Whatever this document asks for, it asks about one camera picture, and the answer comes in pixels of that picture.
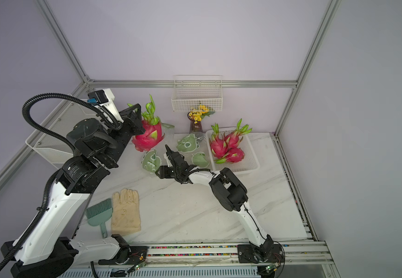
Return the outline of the green-print zip-top bag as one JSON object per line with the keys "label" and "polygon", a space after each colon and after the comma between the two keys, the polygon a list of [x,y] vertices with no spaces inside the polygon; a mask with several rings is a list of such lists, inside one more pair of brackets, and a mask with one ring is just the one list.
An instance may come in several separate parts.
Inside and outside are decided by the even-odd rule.
{"label": "green-print zip-top bag", "polygon": [[187,162],[199,168],[211,168],[210,155],[204,133],[195,132],[177,141],[177,150]]}
{"label": "green-print zip-top bag", "polygon": [[172,146],[174,143],[174,126],[168,123],[162,124],[163,140],[153,147],[150,151],[146,152],[141,161],[143,170],[155,174],[160,166],[167,166],[166,147],[165,145]]}

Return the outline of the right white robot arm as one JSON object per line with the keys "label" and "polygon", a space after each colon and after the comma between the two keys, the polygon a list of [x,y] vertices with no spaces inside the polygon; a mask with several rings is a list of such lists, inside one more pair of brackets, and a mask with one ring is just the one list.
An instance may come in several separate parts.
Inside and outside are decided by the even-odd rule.
{"label": "right white robot arm", "polygon": [[283,245],[273,240],[258,223],[248,202],[247,188],[231,169],[226,167],[212,171],[200,168],[188,164],[182,154],[171,150],[168,145],[165,148],[166,160],[170,165],[162,165],[155,172],[160,179],[174,179],[180,184],[205,185],[225,210],[237,215],[249,240],[248,244],[237,245],[240,263],[285,263]]}

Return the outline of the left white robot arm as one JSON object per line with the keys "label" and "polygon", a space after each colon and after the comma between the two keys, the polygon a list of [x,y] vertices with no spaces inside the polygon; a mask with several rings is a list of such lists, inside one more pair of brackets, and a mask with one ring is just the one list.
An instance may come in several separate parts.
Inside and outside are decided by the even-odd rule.
{"label": "left white robot arm", "polygon": [[[77,103],[96,113],[95,118],[78,122],[66,136],[38,124],[30,114],[34,104],[58,98]],[[44,93],[27,100],[22,108],[25,121],[35,129],[58,138],[73,156],[48,179],[37,215],[15,241],[1,248],[0,272],[11,262],[15,278],[56,278],[71,266],[108,261],[123,265],[132,251],[121,235],[80,242],[62,236],[66,225],[107,177],[133,136],[144,133],[141,106],[122,111],[109,110],[110,98],[102,90],[89,94],[88,101],[61,93]]]}

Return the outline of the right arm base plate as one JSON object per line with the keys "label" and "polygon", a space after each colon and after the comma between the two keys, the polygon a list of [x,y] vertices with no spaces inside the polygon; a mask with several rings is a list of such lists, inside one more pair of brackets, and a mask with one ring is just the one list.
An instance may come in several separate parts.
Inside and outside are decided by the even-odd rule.
{"label": "right arm base plate", "polygon": [[238,261],[240,264],[263,264],[263,263],[284,263],[285,256],[279,244],[271,247],[256,247],[252,244],[239,244]]}

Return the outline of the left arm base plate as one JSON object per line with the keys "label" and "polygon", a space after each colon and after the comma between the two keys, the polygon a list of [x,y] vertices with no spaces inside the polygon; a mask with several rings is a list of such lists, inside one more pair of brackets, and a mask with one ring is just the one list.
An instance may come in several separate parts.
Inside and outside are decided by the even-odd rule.
{"label": "left arm base plate", "polygon": [[148,246],[122,248],[113,259],[101,259],[99,265],[137,265],[147,258]]}

